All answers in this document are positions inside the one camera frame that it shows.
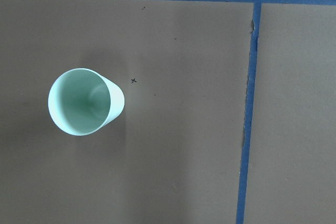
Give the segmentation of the light green cup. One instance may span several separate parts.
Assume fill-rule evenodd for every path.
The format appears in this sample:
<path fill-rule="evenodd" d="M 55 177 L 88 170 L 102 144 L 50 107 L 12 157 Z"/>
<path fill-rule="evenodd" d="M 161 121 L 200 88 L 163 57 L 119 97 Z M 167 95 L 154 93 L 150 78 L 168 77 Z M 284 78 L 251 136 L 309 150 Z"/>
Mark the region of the light green cup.
<path fill-rule="evenodd" d="M 71 69 L 50 88 L 48 110 L 53 122 L 67 134 L 92 134 L 123 111 L 124 94 L 119 86 L 87 68 Z"/>

